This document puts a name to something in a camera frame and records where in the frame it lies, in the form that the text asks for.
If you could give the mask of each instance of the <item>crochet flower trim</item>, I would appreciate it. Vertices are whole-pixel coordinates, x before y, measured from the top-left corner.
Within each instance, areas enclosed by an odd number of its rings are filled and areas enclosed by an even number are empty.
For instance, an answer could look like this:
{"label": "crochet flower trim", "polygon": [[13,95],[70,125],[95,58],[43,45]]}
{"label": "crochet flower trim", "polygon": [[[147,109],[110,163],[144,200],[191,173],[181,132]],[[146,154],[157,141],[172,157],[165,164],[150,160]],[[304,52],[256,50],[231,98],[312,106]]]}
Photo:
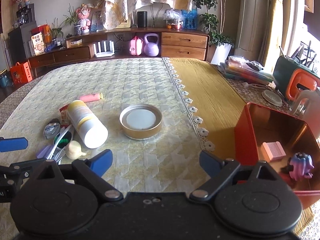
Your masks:
{"label": "crochet flower trim", "polygon": [[191,105],[193,100],[191,98],[186,97],[189,93],[187,91],[183,90],[185,88],[185,86],[183,84],[181,84],[182,80],[178,78],[179,75],[176,74],[177,71],[174,69],[174,66],[172,65],[172,63],[170,62],[170,59],[168,57],[163,57],[162,59],[163,59],[165,65],[168,69],[168,72],[173,80],[173,84],[175,85],[175,87],[179,91],[179,95],[180,95],[181,100],[187,110],[187,113],[188,113],[188,116],[191,120],[192,126],[193,126],[194,130],[196,131],[196,134],[200,140],[200,144],[201,144],[202,149],[205,149],[207,151],[214,151],[214,149],[215,149],[214,143],[212,143],[211,141],[208,141],[206,139],[206,137],[209,135],[209,131],[203,127],[198,127],[199,124],[203,123],[203,119],[199,116],[194,115],[198,111],[198,109]]}

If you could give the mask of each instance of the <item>cream-colored figurine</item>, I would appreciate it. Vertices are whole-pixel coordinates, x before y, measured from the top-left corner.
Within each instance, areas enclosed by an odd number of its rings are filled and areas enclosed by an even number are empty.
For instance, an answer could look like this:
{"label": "cream-colored figurine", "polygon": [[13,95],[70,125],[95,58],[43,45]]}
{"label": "cream-colored figurine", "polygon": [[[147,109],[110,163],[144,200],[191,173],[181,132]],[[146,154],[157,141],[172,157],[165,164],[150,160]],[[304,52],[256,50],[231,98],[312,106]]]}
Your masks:
{"label": "cream-colored figurine", "polygon": [[71,160],[76,160],[86,153],[81,151],[81,145],[77,141],[71,141],[66,146],[66,156]]}

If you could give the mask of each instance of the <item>pink roll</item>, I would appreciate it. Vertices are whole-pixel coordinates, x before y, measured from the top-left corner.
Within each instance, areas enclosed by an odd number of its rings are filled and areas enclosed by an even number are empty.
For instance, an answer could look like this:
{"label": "pink roll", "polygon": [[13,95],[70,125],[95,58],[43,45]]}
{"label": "pink roll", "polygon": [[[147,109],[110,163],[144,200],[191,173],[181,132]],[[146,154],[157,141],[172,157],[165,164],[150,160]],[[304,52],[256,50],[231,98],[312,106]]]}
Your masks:
{"label": "pink roll", "polygon": [[92,101],[97,101],[103,99],[103,94],[102,93],[96,93],[96,94],[92,94],[92,95],[85,95],[85,96],[80,96],[79,100],[83,101],[83,102],[92,102]]}

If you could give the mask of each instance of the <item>metal bolt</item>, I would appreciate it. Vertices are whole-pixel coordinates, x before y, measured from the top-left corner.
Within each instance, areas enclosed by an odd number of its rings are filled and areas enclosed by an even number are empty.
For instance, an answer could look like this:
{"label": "metal bolt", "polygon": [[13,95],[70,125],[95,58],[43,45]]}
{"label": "metal bolt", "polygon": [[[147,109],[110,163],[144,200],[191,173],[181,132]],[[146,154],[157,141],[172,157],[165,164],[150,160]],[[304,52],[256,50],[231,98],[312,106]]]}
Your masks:
{"label": "metal bolt", "polygon": [[157,198],[157,197],[155,197],[155,198],[152,199],[152,202],[154,202],[154,203],[157,203],[157,202],[160,202],[160,201],[161,201],[161,199],[160,199],[160,198]]}
{"label": "metal bolt", "polygon": [[104,195],[105,195],[106,197],[108,197],[108,198],[118,198],[118,197],[120,197],[120,192],[117,191],[117,190],[112,189],[112,190],[107,190],[107,191],[104,193]]}
{"label": "metal bolt", "polygon": [[150,199],[144,199],[143,203],[146,205],[150,205],[150,204],[152,204],[152,201]]}
{"label": "metal bolt", "polygon": [[209,195],[208,192],[206,192],[205,190],[202,190],[202,189],[197,189],[192,194],[193,194],[193,196],[195,196],[197,198],[206,198]]}

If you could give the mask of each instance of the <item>black speaker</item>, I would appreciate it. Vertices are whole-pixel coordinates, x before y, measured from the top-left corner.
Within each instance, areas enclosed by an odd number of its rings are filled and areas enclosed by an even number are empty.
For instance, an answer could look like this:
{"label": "black speaker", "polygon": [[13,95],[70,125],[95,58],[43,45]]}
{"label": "black speaker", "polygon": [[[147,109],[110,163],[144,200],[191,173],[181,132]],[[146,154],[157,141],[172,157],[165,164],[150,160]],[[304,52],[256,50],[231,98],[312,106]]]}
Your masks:
{"label": "black speaker", "polygon": [[137,12],[137,25],[138,27],[148,26],[148,12]]}

